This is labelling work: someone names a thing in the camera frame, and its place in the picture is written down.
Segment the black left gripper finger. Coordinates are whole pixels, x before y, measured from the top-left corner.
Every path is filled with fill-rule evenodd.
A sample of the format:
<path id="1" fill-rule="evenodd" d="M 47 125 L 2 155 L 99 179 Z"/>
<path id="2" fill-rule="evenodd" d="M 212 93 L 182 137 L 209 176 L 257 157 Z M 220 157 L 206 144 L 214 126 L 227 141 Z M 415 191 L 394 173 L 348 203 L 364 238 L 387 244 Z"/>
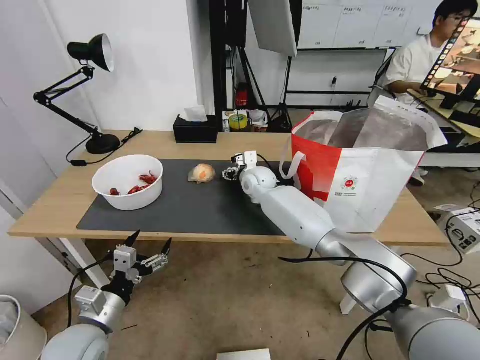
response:
<path id="1" fill-rule="evenodd" d="M 162 270 L 169 263 L 169 253 L 172 245 L 172 238 L 164 244 L 161 252 L 141 260 L 138 264 L 138 275 L 149 276 Z"/>
<path id="2" fill-rule="evenodd" d="M 132 235 L 128 236 L 126 238 L 126 240 L 122 243 L 122 244 L 119 244 L 116 246 L 116 249 L 117 250 L 120 250 L 120 249 L 133 249 L 134 248 L 134 244 L 138 238 L 138 236 L 140 235 L 141 233 L 141 230 L 137 230 L 136 232 L 134 232 Z"/>

